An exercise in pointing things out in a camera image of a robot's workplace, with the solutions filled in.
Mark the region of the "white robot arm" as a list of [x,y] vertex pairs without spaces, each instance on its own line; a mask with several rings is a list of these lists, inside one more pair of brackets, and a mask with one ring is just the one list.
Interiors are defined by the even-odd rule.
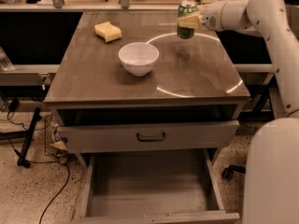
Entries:
[[287,116],[266,123],[251,139],[242,224],[299,224],[299,41],[284,0],[219,0],[179,17],[178,26],[263,38]]

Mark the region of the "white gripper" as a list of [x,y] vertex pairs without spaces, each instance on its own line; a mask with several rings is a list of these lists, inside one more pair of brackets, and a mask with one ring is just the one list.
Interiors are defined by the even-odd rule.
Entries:
[[228,0],[220,0],[211,3],[203,8],[202,14],[192,13],[178,18],[178,26],[189,29],[198,29],[205,25],[211,31],[225,31],[229,26],[224,23],[224,9],[228,5]]

